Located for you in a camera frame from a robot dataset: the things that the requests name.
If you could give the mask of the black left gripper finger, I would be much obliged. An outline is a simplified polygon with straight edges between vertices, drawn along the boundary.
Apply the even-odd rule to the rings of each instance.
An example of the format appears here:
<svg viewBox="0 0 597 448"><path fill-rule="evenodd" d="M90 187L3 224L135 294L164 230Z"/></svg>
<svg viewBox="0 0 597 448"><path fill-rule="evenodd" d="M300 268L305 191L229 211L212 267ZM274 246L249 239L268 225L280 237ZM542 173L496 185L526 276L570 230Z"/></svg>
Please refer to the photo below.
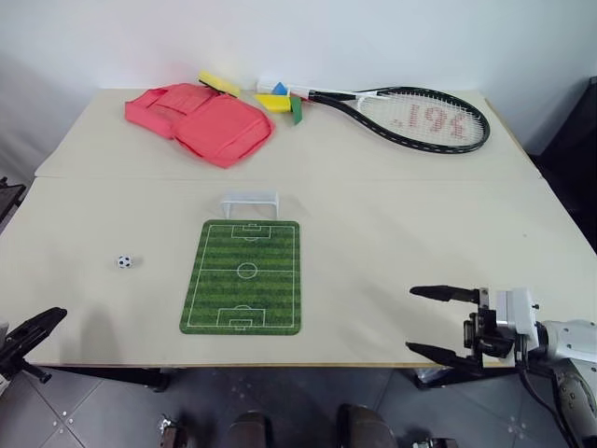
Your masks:
<svg viewBox="0 0 597 448"><path fill-rule="evenodd" d="M63 308L49 308L13 329L7 335L6 346L37 346L66 316L67 311Z"/></svg>
<svg viewBox="0 0 597 448"><path fill-rule="evenodd" d="M19 367L22 371L36 378L41 384L46 384L52 377L50 373L28 363L24 358L19 360Z"/></svg>

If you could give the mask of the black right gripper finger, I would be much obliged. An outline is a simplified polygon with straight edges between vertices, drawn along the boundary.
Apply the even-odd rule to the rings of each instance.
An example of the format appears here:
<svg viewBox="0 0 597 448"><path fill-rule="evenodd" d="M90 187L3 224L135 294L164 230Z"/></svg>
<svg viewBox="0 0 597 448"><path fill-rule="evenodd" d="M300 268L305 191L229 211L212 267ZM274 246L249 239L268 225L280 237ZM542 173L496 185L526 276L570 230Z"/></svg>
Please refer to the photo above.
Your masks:
<svg viewBox="0 0 597 448"><path fill-rule="evenodd" d="M406 346L410 351L444 367L469 373L480 373L482 370L482 361L475 357L459 357L452 350L422 343L406 342Z"/></svg>
<svg viewBox="0 0 597 448"><path fill-rule="evenodd" d="M410 294L435 301L461 301L479 304L480 291L445 285L416 286L410 289Z"/></svg>

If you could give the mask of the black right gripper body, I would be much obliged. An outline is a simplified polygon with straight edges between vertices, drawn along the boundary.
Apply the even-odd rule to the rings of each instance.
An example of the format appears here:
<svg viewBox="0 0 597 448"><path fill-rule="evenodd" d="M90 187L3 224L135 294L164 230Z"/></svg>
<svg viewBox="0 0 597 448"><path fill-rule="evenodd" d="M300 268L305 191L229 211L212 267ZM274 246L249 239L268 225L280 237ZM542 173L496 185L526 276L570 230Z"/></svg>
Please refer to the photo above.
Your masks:
<svg viewBox="0 0 597 448"><path fill-rule="evenodd" d="M470 301L478 306L464 322L464 347L469 349L468 356L477 363L483 357L505 359L514 345L514 335L508 328L499 328L496 311L489 307L487 288L470 290Z"/></svg>

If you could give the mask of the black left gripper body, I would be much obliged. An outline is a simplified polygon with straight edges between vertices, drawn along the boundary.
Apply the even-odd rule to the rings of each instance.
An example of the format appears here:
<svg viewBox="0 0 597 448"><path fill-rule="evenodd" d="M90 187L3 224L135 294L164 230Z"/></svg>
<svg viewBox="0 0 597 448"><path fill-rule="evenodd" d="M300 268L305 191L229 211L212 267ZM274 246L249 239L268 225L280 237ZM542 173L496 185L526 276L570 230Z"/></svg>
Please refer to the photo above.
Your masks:
<svg viewBox="0 0 597 448"><path fill-rule="evenodd" d="M1 348L1 375L15 376L21 371L23 362L22 344L17 341L5 342Z"/></svg>

